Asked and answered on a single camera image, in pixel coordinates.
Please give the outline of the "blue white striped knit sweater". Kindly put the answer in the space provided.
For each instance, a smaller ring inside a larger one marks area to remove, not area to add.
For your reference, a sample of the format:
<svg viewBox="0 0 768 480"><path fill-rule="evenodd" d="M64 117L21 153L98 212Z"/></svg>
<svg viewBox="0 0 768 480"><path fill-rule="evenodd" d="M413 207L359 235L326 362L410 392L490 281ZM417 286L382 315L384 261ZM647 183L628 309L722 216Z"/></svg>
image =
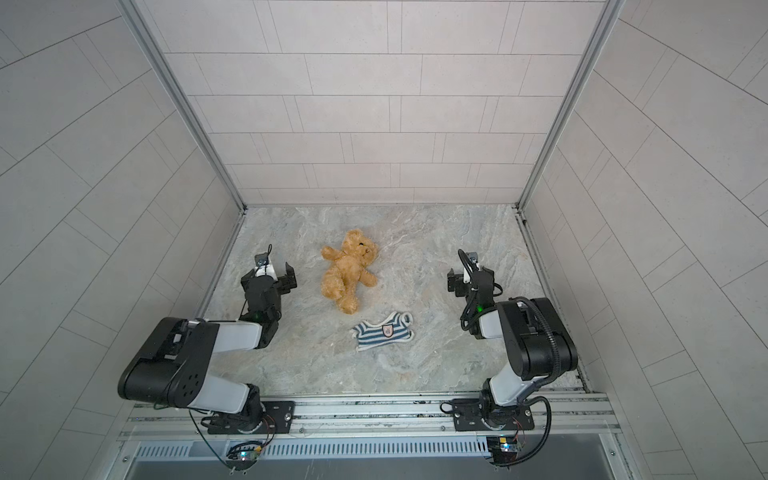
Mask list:
<svg viewBox="0 0 768 480"><path fill-rule="evenodd" d="M377 324L363 321L351 329L357 342L356 351L362 352L392 344L408 343L415 336L412 324L413 316L410 312L392 312Z"/></svg>

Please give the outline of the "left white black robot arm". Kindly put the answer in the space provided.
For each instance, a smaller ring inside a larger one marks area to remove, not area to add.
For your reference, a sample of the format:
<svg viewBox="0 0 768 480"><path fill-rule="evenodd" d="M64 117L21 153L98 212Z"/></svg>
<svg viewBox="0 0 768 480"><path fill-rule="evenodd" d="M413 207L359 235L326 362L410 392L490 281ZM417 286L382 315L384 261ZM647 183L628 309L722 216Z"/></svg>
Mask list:
<svg viewBox="0 0 768 480"><path fill-rule="evenodd" d="M295 270L278 276L269 255L241 278L247 311L236 321L162 319L118 381L118 395L155 407L205 412L211 435L285 434L295 403L264 401L256 385L237 383L209 371L213 355L266 348L282 317L281 297L297 287Z"/></svg>

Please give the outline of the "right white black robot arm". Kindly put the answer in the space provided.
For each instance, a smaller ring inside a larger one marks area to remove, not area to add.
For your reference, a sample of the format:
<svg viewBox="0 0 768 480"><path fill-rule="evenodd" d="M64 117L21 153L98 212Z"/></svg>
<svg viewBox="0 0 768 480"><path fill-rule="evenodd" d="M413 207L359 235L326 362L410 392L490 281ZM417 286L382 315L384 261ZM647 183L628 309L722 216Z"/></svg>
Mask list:
<svg viewBox="0 0 768 480"><path fill-rule="evenodd" d="M529 396L578 364L575 344L551 301L545 297L499 301L503 288L485 267L449 271L447 290L466 300L460 315L464 331L480 340L504 342L506 363L483 384L475 414L489 429L528 425L522 416L533 403Z"/></svg>

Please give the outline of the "brown teddy bear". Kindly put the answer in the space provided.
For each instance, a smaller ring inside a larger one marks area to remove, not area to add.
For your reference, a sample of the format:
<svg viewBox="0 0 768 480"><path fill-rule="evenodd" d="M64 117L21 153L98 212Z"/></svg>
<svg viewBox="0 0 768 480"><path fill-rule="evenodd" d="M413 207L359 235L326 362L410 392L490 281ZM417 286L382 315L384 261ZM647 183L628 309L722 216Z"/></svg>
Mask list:
<svg viewBox="0 0 768 480"><path fill-rule="evenodd" d="M354 229L346 233L340 249L324 246L321 255L330 262L322 277L322 295L334 301L342 313L355 314L359 309L358 284L372 288L378 283L368 270L378 257L377 245L360 229Z"/></svg>

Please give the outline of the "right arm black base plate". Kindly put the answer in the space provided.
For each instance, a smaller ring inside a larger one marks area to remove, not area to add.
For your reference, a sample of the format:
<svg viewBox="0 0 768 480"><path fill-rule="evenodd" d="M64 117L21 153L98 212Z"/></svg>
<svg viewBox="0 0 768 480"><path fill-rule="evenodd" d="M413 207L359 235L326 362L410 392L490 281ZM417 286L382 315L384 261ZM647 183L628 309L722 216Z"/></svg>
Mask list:
<svg viewBox="0 0 768 480"><path fill-rule="evenodd" d="M490 400L456 398L441 405L457 432L530 431L535 423L530 410L513 403L499 406Z"/></svg>

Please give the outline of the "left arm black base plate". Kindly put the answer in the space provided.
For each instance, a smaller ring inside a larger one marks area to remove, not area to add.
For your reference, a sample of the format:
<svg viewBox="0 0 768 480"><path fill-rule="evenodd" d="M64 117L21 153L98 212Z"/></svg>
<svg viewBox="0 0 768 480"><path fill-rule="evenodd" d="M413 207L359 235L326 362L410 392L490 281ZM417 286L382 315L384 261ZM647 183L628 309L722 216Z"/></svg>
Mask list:
<svg viewBox="0 0 768 480"><path fill-rule="evenodd" d="M214 413L200 424L211 435L287 434L290 432L296 403L266 401L247 405L239 414Z"/></svg>

